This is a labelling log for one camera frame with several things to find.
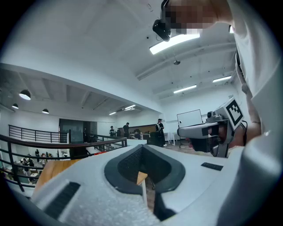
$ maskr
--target black rubber insert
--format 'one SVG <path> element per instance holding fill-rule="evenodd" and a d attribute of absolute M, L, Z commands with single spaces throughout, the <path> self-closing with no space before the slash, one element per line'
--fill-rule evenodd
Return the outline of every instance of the black rubber insert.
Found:
<path fill-rule="evenodd" d="M 70 182 L 63 190 L 56 196 L 56 198 L 46 207 L 44 212 L 54 219 L 58 219 L 67 204 L 73 198 L 80 184 Z"/>
<path fill-rule="evenodd" d="M 204 162 L 201 166 L 206 167 L 206 168 L 210 168 L 210 169 L 213 169 L 213 170 L 218 170 L 218 171 L 221 171 L 222 168 L 223 168 L 223 166 L 208 163 L 208 162 Z"/>
<path fill-rule="evenodd" d="M 104 168 L 106 179 L 115 189 L 142 195 L 142 188 L 136 184 L 139 171 L 148 174 L 155 184 L 153 213 L 160 220 L 174 215 L 174 211 L 164 206 L 161 193 L 175 190 L 182 182 L 186 173 L 182 163 L 148 145 L 138 145 L 111 159 Z"/>

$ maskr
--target fluorescent light tube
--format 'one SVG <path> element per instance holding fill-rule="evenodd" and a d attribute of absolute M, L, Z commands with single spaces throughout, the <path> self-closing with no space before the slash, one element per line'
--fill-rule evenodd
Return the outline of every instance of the fluorescent light tube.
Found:
<path fill-rule="evenodd" d="M 220 82 L 220 81 L 223 81 L 223 80 L 227 80 L 227 79 L 230 79 L 230 78 L 231 78 L 231 76 L 227 76 L 227 77 L 220 78 L 220 79 L 214 79 L 214 80 L 213 80 L 213 83 L 215 83 L 215 82 Z"/>
<path fill-rule="evenodd" d="M 199 34 L 180 34 L 177 36 L 174 36 L 170 39 L 170 41 L 166 42 L 163 41 L 161 43 L 158 43 L 156 45 L 154 45 L 153 47 L 150 47 L 150 51 L 151 53 L 154 55 L 156 53 L 159 53 L 160 51 L 167 49 L 171 46 L 177 45 L 179 43 L 182 43 L 184 41 L 188 41 L 194 38 L 199 38 L 200 35 Z"/>
<path fill-rule="evenodd" d="M 126 109 L 129 109 L 129 108 L 133 108 L 133 107 L 135 107 L 135 106 L 136 106 L 136 105 L 132 105 L 132 106 L 130 106 L 130 107 L 126 107 L 125 110 L 126 110 Z"/>
<path fill-rule="evenodd" d="M 196 85 L 194 86 L 191 86 L 191 87 L 187 87 L 187 88 L 184 88 L 184 89 L 181 89 L 181 90 L 177 90 L 177 91 L 174 91 L 174 93 L 179 93 L 179 92 L 182 92 L 182 91 L 185 91 L 185 90 L 190 90 L 190 89 L 193 89 L 193 88 L 196 88 Z"/>

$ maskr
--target wooden table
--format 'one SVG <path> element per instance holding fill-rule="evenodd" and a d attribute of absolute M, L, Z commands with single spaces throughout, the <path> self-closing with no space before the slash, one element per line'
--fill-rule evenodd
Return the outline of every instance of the wooden table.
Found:
<path fill-rule="evenodd" d="M 68 161 L 48 161 L 38 179 L 38 182 L 36 183 L 34 192 L 38 191 L 51 178 L 57 176 L 60 172 L 69 168 L 72 164 L 76 163 L 79 160 L 80 159 L 68 160 Z M 137 185 L 142 187 L 143 199 L 145 204 L 147 205 L 146 188 L 145 188 L 146 178 L 147 178 L 147 174 L 138 172 Z"/>

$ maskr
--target floor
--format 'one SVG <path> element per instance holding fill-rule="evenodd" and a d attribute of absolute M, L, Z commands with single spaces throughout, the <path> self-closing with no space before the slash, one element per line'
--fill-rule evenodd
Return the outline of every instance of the floor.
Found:
<path fill-rule="evenodd" d="M 201 151 L 195 151 L 193 148 L 190 148 L 188 145 L 188 141 L 187 140 L 182 140 L 181 141 L 181 146 L 180 146 L 180 141 L 176 141 L 175 142 L 175 146 L 172 144 L 167 144 L 166 149 L 170 149 L 173 151 L 179 151 L 179 152 L 183 152 L 183 153 L 188 153 L 188 154 L 198 154 L 198 155 L 205 155 L 205 156 L 212 156 L 211 153 L 205 153 L 205 152 L 201 152 Z M 154 196 L 155 196 L 155 191 L 152 188 L 151 182 L 150 182 L 150 178 L 147 177 L 145 179 L 145 186 L 146 186 L 146 195 L 147 195 L 147 205 L 148 208 L 153 211 L 153 207 L 154 207 Z"/>

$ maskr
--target ceiling light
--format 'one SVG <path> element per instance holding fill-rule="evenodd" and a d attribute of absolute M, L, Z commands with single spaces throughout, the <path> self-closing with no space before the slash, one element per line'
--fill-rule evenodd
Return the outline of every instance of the ceiling light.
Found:
<path fill-rule="evenodd" d="M 19 109 L 19 106 L 17 104 L 13 104 L 12 108 Z"/>
<path fill-rule="evenodd" d="M 164 49 L 167 49 L 173 45 L 177 45 L 179 43 L 182 43 L 184 41 L 188 41 L 188 40 L 191 40 L 191 39 L 194 39 L 194 38 L 199 38 L 200 35 L 199 34 L 180 34 L 180 35 L 177 35 L 177 36 L 174 36 L 170 39 L 170 41 L 166 42 L 166 41 L 163 41 L 163 42 L 160 42 L 156 45 L 154 45 L 153 47 L 150 47 L 150 51 L 152 54 L 156 54 L 156 53 L 159 53 L 160 51 L 164 50 Z"/>
<path fill-rule="evenodd" d="M 234 30 L 231 25 L 229 26 L 229 33 L 234 34 Z"/>
<path fill-rule="evenodd" d="M 214 80 L 213 80 L 213 83 L 215 83 L 215 82 L 220 82 L 220 81 L 223 81 L 223 80 L 227 80 L 227 79 L 230 79 L 230 78 L 231 78 L 231 76 L 227 76 L 227 77 L 220 78 L 220 79 L 214 79 Z"/>
<path fill-rule="evenodd" d="M 45 108 L 45 109 L 42 110 L 42 113 L 49 114 L 49 111 Z"/>
<path fill-rule="evenodd" d="M 128 109 L 125 109 L 125 111 L 132 111 L 132 110 L 135 110 L 135 108 L 128 108 Z"/>
<path fill-rule="evenodd" d="M 130 107 L 126 107 L 125 110 L 126 110 L 126 109 L 129 109 L 129 108 L 133 108 L 133 107 L 135 107 L 135 106 L 136 106 L 136 105 L 132 105 L 132 106 L 130 106 Z"/>
<path fill-rule="evenodd" d="M 25 100 L 30 100 L 31 99 L 31 94 L 28 90 L 23 90 L 19 96 Z"/>
<path fill-rule="evenodd" d="M 193 88 L 196 88 L 196 85 L 194 86 L 191 86 L 191 87 L 187 87 L 187 88 L 184 88 L 184 89 L 181 89 L 181 90 L 177 90 L 177 91 L 174 91 L 174 93 L 179 93 L 179 92 L 182 92 L 182 91 L 185 91 L 185 90 L 190 90 L 190 89 L 193 89 Z"/>

